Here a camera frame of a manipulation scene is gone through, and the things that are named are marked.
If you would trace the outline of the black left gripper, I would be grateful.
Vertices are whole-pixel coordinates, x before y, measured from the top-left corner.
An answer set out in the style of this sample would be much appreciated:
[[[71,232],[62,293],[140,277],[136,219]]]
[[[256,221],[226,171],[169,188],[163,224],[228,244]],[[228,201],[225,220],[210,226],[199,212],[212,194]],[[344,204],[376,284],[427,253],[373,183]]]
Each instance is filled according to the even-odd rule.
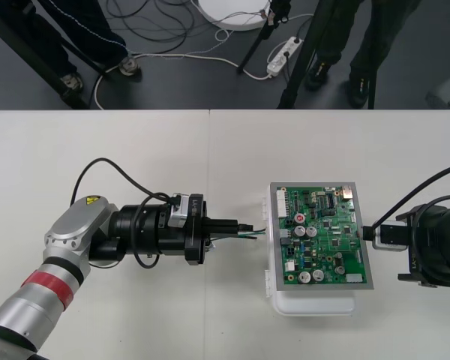
[[[187,220],[184,225],[184,258],[187,263],[204,263],[207,239],[237,238],[242,225],[237,220],[207,217],[204,196],[189,196]]]

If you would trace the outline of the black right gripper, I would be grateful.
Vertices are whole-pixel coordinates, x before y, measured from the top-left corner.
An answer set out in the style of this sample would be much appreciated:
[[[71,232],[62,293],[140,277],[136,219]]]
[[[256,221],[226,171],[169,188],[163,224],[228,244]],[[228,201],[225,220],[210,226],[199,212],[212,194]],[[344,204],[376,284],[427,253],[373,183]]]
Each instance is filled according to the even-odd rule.
[[[435,285],[431,283],[430,276],[423,270],[417,257],[417,250],[413,247],[412,242],[413,222],[417,214],[424,207],[425,205],[417,205],[411,211],[407,211],[395,216],[396,221],[407,223],[407,225],[409,226],[409,274],[398,274],[397,279],[399,281],[417,284],[420,287],[435,287]]]

